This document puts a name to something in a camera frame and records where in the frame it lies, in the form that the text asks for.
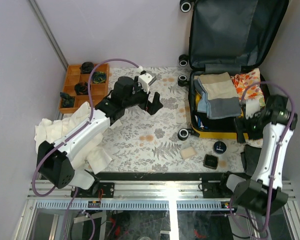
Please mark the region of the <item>dark grey cloth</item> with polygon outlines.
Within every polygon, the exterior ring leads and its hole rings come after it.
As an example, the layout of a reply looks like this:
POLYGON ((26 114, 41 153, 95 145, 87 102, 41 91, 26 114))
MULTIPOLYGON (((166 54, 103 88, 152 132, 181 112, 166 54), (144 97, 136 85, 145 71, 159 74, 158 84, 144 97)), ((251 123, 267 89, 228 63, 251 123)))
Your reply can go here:
POLYGON ((256 170, 261 154, 261 148, 246 144, 243 152, 240 153, 244 172, 248 176, 252 176, 256 170))

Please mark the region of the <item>beige grey garment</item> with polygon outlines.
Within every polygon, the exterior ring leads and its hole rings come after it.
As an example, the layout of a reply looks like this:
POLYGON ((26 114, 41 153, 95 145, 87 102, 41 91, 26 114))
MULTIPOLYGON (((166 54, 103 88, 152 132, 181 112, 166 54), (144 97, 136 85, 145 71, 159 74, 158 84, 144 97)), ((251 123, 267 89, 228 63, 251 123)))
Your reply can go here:
POLYGON ((239 96, 228 72, 196 75, 193 83, 201 96, 196 107, 199 113, 211 120, 241 115, 239 96))

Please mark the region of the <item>black graphic t-shirt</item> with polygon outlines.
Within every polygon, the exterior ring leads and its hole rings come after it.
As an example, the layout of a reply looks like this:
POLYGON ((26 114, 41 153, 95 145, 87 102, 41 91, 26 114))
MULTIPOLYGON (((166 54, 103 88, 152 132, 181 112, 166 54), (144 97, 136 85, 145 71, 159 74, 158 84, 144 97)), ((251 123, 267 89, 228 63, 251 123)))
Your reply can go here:
POLYGON ((191 112, 191 123, 198 130, 206 132, 235 133, 236 127, 234 119, 234 117, 209 119, 206 113, 191 112))

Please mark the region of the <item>yellow suitcase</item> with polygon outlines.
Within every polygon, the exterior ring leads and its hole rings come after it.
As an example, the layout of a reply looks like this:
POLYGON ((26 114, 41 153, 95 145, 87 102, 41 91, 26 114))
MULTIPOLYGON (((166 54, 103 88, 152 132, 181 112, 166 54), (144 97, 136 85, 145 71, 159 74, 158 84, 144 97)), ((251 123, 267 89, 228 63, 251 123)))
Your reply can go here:
POLYGON ((189 80, 179 82, 188 86, 191 134, 208 139, 237 139, 237 131, 210 132, 194 127, 194 76, 224 72, 234 76, 258 68, 272 46, 288 5, 287 0, 180 1, 180 10, 192 13, 188 54, 179 56, 180 62, 191 67, 189 80))

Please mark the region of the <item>beige soap bar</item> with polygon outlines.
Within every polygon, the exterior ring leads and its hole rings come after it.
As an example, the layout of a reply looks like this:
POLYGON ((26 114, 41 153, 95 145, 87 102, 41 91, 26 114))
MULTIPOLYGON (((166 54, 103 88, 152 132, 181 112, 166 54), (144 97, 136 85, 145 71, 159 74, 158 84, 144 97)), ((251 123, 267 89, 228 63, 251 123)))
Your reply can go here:
POLYGON ((180 156, 183 160, 194 157, 197 154, 196 150, 191 146, 180 150, 180 156))

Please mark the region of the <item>yellow garment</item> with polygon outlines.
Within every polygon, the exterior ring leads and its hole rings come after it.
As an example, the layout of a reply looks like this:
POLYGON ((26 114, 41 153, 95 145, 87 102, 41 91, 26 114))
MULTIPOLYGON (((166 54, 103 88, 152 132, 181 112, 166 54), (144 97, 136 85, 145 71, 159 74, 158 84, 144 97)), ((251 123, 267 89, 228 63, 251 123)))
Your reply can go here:
POLYGON ((197 112, 202 112, 202 96, 198 93, 195 94, 195 109, 197 112))

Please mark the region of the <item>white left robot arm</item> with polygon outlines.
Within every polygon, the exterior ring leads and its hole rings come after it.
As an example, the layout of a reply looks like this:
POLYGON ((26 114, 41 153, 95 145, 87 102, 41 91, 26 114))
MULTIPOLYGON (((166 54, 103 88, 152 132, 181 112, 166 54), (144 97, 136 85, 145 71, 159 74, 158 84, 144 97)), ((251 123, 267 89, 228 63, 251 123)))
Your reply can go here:
POLYGON ((95 197, 100 186, 87 171, 74 169, 72 162, 75 156, 97 134, 119 120, 127 108, 138 106, 150 115, 160 110, 163 104, 158 92, 149 101, 150 86, 155 81, 156 77, 149 73, 135 78, 119 77, 113 90, 92 108, 92 116, 55 142, 49 143, 45 140, 39 145, 38 172, 58 189, 66 186, 78 187, 88 197, 95 197))

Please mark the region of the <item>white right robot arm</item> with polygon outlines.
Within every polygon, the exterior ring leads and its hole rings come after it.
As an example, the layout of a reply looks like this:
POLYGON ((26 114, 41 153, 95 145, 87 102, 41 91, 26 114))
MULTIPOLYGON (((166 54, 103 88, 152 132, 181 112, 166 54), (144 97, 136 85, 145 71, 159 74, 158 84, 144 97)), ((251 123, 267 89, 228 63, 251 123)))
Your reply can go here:
POLYGON ((245 120, 251 124, 251 133, 263 129, 263 144, 255 170, 248 179, 230 173, 217 188, 223 197, 232 195, 233 205, 262 216, 271 215, 288 201, 288 194, 283 192, 283 166, 298 115, 287 109, 287 102, 286 96, 272 95, 263 110, 245 120))

